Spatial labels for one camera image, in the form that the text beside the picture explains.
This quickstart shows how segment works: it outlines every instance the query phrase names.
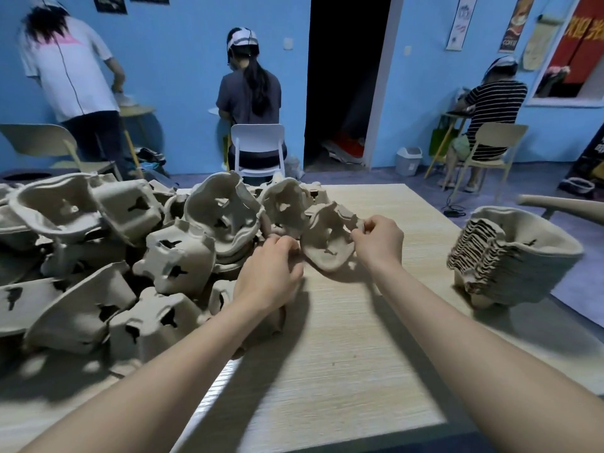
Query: doorway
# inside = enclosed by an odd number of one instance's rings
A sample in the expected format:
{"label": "doorway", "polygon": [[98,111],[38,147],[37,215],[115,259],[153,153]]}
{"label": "doorway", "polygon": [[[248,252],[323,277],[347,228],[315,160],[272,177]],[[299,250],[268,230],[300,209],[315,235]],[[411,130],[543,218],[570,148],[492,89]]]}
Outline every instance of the doorway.
{"label": "doorway", "polygon": [[[364,169],[390,5],[391,0],[311,0],[306,171]],[[334,160],[328,151],[353,163]]]}

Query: striped shirt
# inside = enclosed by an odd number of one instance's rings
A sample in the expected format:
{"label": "striped shirt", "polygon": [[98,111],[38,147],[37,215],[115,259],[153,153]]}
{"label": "striped shirt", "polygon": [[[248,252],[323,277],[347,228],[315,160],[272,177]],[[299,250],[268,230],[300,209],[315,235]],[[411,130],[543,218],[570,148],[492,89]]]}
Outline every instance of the striped shirt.
{"label": "striped shirt", "polygon": [[[472,115],[472,122],[466,135],[470,141],[470,148],[476,143],[476,132],[485,122],[505,122],[513,124],[520,106],[527,96],[528,88],[519,81],[496,81],[474,87],[466,96],[468,105],[476,105]],[[478,146],[474,160],[494,159],[505,153],[507,148],[492,148]]]}

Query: pink print on shirt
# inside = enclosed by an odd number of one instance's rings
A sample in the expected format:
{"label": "pink print on shirt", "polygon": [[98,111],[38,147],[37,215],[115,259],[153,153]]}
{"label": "pink print on shirt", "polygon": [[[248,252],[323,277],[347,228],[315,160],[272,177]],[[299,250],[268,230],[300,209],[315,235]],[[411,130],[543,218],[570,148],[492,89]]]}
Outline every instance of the pink print on shirt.
{"label": "pink print on shirt", "polygon": [[81,42],[72,37],[71,33],[64,32],[63,35],[58,35],[57,33],[53,33],[53,39],[50,41],[46,41],[44,38],[38,38],[36,41],[36,48],[41,46],[52,46],[58,44],[62,45],[81,45]]}

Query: white hat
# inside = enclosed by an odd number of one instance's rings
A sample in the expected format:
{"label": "white hat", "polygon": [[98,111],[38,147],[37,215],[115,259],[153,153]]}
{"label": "white hat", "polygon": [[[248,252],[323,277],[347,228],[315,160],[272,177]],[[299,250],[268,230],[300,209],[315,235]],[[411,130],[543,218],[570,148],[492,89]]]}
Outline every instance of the white hat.
{"label": "white hat", "polygon": [[227,49],[230,49],[232,46],[249,46],[254,45],[258,46],[258,38],[256,37],[256,33],[254,33],[249,28],[242,27],[240,30],[237,30],[232,34],[231,41],[226,45]]}
{"label": "white hat", "polygon": [[504,55],[503,57],[500,57],[500,58],[496,59],[491,64],[491,66],[487,70],[486,74],[489,74],[489,72],[493,68],[499,68],[499,67],[502,67],[502,66],[513,66],[513,65],[518,65],[518,60],[516,60],[516,58],[513,55]]}
{"label": "white hat", "polygon": [[63,8],[63,5],[57,0],[30,0],[30,6],[32,8],[49,8],[51,6]]}

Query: window frame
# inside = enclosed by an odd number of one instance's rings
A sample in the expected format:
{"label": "window frame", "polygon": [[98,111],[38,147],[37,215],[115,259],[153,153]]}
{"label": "window frame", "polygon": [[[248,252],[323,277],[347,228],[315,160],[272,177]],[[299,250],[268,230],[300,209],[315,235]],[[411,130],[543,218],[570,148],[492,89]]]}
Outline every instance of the window frame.
{"label": "window frame", "polygon": [[567,17],[566,17],[564,23],[562,24],[562,28],[560,28],[558,30],[558,32],[556,33],[556,37],[553,42],[553,47],[550,48],[550,52],[548,52],[547,58],[544,60],[541,70],[532,85],[531,91],[529,93],[529,95],[531,97],[527,100],[527,102],[525,103],[525,106],[550,106],[550,107],[554,106],[554,107],[575,107],[575,108],[602,108],[602,107],[604,107],[604,97],[602,97],[600,100],[596,100],[596,99],[592,99],[592,98],[577,98],[577,97],[575,97],[575,98],[561,98],[561,97],[546,97],[546,98],[541,97],[541,98],[539,98],[539,97],[535,97],[535,93],[537,92],[537,87],[539,87],[541,79],[543,79],[543,76],[545,75],[545,72],[546,72],[547,68],[549,67],[550,62],[551,62],[552,58],[554,57],[556,50],[558,49],[558,45],[560,45],[560,41],[562,41],[562,37],[564,36],[564,33],[566,32],[566,29],[568,27],[568,24],[570,23],[570,20],[572,19],[575,9],[577,9],[577,6],[579,5],[580,1],[581,0],[573,0],[573,4],[571,5],[570,9],[568,10]]}

